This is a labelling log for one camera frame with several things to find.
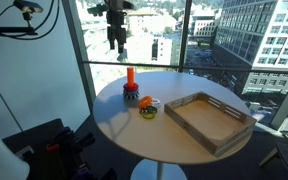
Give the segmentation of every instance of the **table pedestal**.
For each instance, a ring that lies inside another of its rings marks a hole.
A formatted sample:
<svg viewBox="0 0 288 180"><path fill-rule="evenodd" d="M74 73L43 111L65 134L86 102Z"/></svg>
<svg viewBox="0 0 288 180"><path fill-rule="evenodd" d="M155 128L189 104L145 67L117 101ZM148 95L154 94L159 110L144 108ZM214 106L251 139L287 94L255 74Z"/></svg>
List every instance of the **table pedestal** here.
<svg viewBox="0 0 288 180"><path fill-rule="evenodd" d="M144 159L134 168L131 180L186 180L179 165Z"/></svg>

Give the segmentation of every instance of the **round white table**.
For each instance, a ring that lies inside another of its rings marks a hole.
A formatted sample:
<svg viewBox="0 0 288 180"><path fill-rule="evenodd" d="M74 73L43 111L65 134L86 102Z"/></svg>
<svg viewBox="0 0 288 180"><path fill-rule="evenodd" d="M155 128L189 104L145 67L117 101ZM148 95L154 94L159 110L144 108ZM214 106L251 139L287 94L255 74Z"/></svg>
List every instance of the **round white table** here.
<svg viewBox="0 0 288 180"><path fill-rule="evenodd" d="M123 98L122 77L108 84L96 97L93 114L104 135L119 147L145 158L133 170L131 179L186 179L177 164L202 164L218 161L241 149L250 136L219 157L210 154L168 115L164 103L203 91L226 104L249 114L244 102L223 86L194 75L177 72L135 74L140 97ZM144 119L137 103L144 96L161 101L154 119Z"/></svg>

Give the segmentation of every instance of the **table top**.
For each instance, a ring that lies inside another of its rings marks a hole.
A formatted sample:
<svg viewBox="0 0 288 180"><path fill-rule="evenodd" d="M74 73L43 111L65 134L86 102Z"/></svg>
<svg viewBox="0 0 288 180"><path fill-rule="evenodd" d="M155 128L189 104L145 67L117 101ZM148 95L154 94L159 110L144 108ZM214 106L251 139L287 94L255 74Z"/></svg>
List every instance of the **table top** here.
<svg viewBox="0 0 288 180"><path fill-rule="evenodd" d="M145 72L134 75L140 97L124 99L122 77L108 84L95 98L93 114L104 135L121 148L138 156L165 163L200 164L217 161L241 149L250 136L219 157L210 154L168 115L164 103L203 91L249 114L245 103L233 92L206 78L177 72ZM144 119L137 103L144 96L161 101L154 119Z"/></svg>

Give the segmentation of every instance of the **orange candle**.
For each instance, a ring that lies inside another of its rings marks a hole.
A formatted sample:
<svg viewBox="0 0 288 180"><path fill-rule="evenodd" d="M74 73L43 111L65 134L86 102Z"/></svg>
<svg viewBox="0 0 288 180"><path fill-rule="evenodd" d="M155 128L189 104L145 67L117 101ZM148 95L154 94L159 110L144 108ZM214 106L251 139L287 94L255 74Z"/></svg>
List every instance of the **orange candle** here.
<svg viewBox="0 0 288 180"><path fill-rule="evenodd" d="M133 87L134 86L134 68L127 67L127 86Z"/></svg>

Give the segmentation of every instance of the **floor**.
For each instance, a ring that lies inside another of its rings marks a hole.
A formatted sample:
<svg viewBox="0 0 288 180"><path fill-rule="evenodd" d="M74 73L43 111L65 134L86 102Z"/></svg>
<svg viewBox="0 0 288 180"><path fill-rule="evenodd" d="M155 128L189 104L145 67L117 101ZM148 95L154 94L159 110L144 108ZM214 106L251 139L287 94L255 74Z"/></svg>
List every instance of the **floor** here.
<svg viewBox="0 0 288 180"><path fill-rule="evenodd" d="M117 179L130 179L133 168L142 158L132 155L110 142L89 117L76 131L78 136L92 132L96 142L81 153L92 173L102 178L111 168ZM281 139L270 133L254 131L248 144L238 153L224 160L203 164L181 166L188 180L288 180L288 170L278 158L263 168L258 163L273 149Z"/></svg>

